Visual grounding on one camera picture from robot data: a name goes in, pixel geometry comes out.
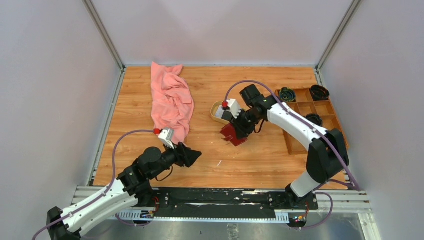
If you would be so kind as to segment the red leather card holder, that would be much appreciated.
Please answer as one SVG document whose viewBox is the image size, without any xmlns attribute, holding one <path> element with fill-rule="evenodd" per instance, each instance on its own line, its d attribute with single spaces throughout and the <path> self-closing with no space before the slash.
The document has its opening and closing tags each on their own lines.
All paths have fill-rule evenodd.
<svg viewBox="0 0 424 240">
<path fill-rule="evenodd" d="M 248 140 L 247 137 L 238 138 L 236 129 L 231 123 L 225 125 L 219 133 L 223 136 L 224 141 L 231 143 L 235 147 L 240 146 Z"/>
</svg>

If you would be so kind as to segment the yellow oval tray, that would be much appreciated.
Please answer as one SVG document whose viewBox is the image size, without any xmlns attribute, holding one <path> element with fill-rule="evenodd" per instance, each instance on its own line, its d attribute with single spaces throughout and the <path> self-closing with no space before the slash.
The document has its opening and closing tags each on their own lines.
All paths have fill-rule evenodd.
<svg viewBox="0 0 424 240">
<path fill-rule="evenodd" d="M 210 109 L 210 115 L 214 121 L 227 125 L 233 120 L 233 116 L 228 110 L 222 108 L 222 103 L 223 101 L 216 101 Z"/>
</svg>

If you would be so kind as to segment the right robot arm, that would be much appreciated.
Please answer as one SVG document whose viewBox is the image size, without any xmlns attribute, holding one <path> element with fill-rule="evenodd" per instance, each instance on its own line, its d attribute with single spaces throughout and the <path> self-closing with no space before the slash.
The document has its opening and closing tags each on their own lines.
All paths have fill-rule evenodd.
<svg viewBox="0 0 424 240">
<path fill-rule="evenodd" d="M 328 130 L 312 123 L 282 102 L 274 93 L 265 97 L 250 81 L 240 95 L 249 107 L 244 110 L 236 99 L 225 97 L 222 108 L 232 115 L 229 126 L 235 138 L 244 141 L 261 121 L 280 127 L 294 137 L 306 150 L 305 171 L 285 188 L 286 204 L 298 209 L 306 196 L 327 183 L 339 172 L 348 170 L 350 164 L 343 133 L 334 128 Z"/>
</svg>

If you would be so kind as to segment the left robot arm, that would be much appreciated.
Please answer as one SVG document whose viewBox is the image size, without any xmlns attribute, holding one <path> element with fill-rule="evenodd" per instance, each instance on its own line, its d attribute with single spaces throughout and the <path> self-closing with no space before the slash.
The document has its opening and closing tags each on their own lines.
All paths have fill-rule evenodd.
<svg viewBox="0 0 424 240">
<path fill-rule="evenodd" d="M 140 205 L 157 204 L 150 181 L 174 165 L 191 167 L 202 155 L 179 143 L 161 151 L 147 148 L 117 178 L 83 201 L 47 213 L 47 231 L 52 240 L 79 240 L 91 229 L 120 211 Z"/>
</svg>

